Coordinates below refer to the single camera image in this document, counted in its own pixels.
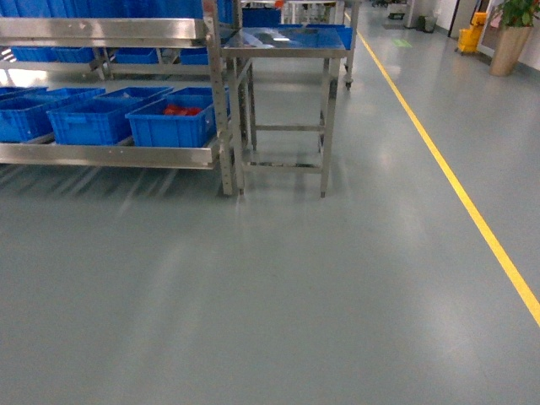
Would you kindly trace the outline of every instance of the plant pot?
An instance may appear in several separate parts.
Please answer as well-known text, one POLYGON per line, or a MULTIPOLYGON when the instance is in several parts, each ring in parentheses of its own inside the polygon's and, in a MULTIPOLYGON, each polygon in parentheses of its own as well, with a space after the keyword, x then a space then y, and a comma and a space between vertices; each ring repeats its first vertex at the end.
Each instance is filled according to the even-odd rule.
POLYGON ((531 31, 532 27, 503 27, 500 29, 489 74, 508 76, 512 73, 531 31))

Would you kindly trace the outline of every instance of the metal frame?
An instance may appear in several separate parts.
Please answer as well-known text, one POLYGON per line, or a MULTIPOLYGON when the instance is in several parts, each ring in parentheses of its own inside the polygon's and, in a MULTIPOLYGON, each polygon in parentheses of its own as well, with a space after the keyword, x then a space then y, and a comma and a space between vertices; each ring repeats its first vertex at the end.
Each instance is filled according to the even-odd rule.
MULTIPOLYGON (((41 137, 30 143, 0 143, 0 163, 96 165, 211 170, 219 161, 223 191, 234 193, 234 164, 224 91, 216 0, 201 0, 199 19, 0 19, 5 46, 90 46, 186 48, 206 46, 210 60, 218 131, 203 148, 139 148, 129 140, 116 146, 67 146, 41 137)), ((240 1, 235 21, 241 21, 240 1)))
MULTIPOLYGON (((274 4, 275 2, 273 0, 241 0, 242 4, 249 4, 249 3, 260 3, 260 4, 274 4)), ((354 65, 354 51, 356 49, 356 30, 358 28, 358 20, 359 20, 359 11, 360 11, 360 4, 362 0, 352 0, 353 7, 351 8, 351 16, 350 16, 350 28, 353 30, 353 38, 351 41, 351 49, 347 52, 346 61, 345 61, 345 86, 347 87, 347 90, 351 89, 351 86, 353 84, 353 65, 354 65)), ((334 24, 344 24, 345 22, 345 0, 287 0, 286 4, 292 5, 293 15, 294 15, 294 9, 297 5, 301 4, 328 4, 328 3, 336 3, 336 14, 334 18, 334 24)), ((281 23, 285 24, 284 21, 284 14, 282 12, 282 18, 281 23)), ((298 57, 304 57, 300 53, 296 54, 298 57)))
POLYGON ((295 172, 321 175, 321 197, 325 197, 332 158, 333 128, 338 94, 339 64, 347 56, 342 49, 283 49, 229 47, 222 49, 227 62, 227 78, 231 100, 231 130, 235 160, 241 162, 236 167, 236 182, 243 194, 245 171, 253 172, 295 172), (252 58, 256 57, 304 57, 321 58, 323 77, 321 82, 321 112, 318 125, 275 124, 257 125, 255 96, 253 91, 252 58), (257 131, 317 132, 321 163, 319 165, 285 164, 280 162, 256 162, 244 154, 246 149, 246 128, 249 126, 251 145, 257 151, 257 131))
POLYGON ((179 63, 178 53, 171 57, 164 57, 160 48, 156 48, 158 63, 154 64, 116 63, 114 62, 115 51, 116 49, 104 48, 110 78, 114 78, 115 73, 189 76, 208 76, 210 74, 210 67, 208 65, 182 65, 179 63))
POLYGON ((88 63, 65 63, 65 62, 20 62, 16 60, 11 49, 8 47, 0 48, 0 70, 5 70, 9 74, 9 69, 22 70, 43 70, 47 72, 66 72, 66 73, 92 73, 96 71, 101 80, 105 80, 105 57, 101 56, 94 48, 94 60, 88 63))

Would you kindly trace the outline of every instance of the yellow floor line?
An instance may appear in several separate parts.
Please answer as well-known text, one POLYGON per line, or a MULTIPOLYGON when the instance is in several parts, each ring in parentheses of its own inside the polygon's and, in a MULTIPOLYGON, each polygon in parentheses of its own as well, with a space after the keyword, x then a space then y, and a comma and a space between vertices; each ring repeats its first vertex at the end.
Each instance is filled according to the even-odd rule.
MULTIPOLYGON (((347 14, 345 15, 347 19, 350 21, 350 17, 347 14)), ((381 71, 382 75, 384 76, 388 84, 390 85, 390 88, 392 89, 397 99, 401 103, 403 109, 407 112, 409 118, 411 119, 418 133, 424 140, 429 151, 431 152, 431 154, 437 161, 437 164, 442 169, 446 178, 450 182, 452 188, 454 189, 457 196, 461 200, 463 206, 469 212, 469 215, 471 216, 472 221, 476 224, 483 238, 488 243, 489 248, 491 249, 495 257, 499 261, 501 267, 505 270, 506 275, 508 276, 508 278, 514 285, 514 288, 516 289, 517 293, 521 296, 521 299, 525 303, 527 309, 531 312, 532 317, 534 318, 534 320, 537 322, 538 326, 540 327, 540 303, 538 302, 538 299, 534 296, 534 293, 531 291, 531 289, 527 285, 525 279, 521 276, 520 272, 517 270, 516 265, 512 262, 512 260, 506 253, 505 248, 499 243, 495 234, 489 228, 485 219, 482 217, 482 214, 480 214, 480 212, 474 205, 473 200, 471 200, 471 198, 468 196, 462 184, 457 179, 456 175, 454 174, 450 166, 446 163, 445 158, 442 156, 440 151, 435 146, 434 142, 431 140, 431 137, 425 130, 420 120, 416 117, 416 114, 414 114, 414 111, 411 109, 411 107, 409 106, 405 98, 402 96, 396 84, 394 84, 394 82, 390 78, 390 75, 386 71, 385 67, 382 65, 379 58, 376 56, 376 54, 373 52, 368 42, 359 33, 358 30, 356 30, 356 33, 358 34, 358 37, 364 44, 365 49, 371 55, 371 58, 373 59, 373 61, 375 62, 379 70, 381 71)))

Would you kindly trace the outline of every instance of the green leaves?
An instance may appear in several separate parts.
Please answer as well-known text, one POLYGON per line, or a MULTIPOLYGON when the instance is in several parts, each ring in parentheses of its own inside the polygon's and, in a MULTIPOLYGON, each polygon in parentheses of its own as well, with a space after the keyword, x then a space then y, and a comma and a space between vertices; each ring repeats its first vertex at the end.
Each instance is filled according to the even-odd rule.
POLYGON ((503 14, 502 25, 532 27, 533 19, 538 19, 540 4, 538 0, 504 0, 494 12, 503 14))
POLYGON ((523 26, 527 27, 530 23, 532 23, 532 17, 529 13, 525 13, 521 17, 521 21, 523 21, 523 26))

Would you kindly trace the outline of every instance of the potted plant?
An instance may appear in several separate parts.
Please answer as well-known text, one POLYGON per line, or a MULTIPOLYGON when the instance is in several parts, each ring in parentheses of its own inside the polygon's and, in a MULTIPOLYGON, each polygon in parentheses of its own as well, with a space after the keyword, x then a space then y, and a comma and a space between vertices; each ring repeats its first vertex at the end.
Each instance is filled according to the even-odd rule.
POLYGON ((504 0, 494 9, 489 23, 499 21, 499 40, 490 74, 508 76, 512 73, 539 12, 540 0, 504 0))

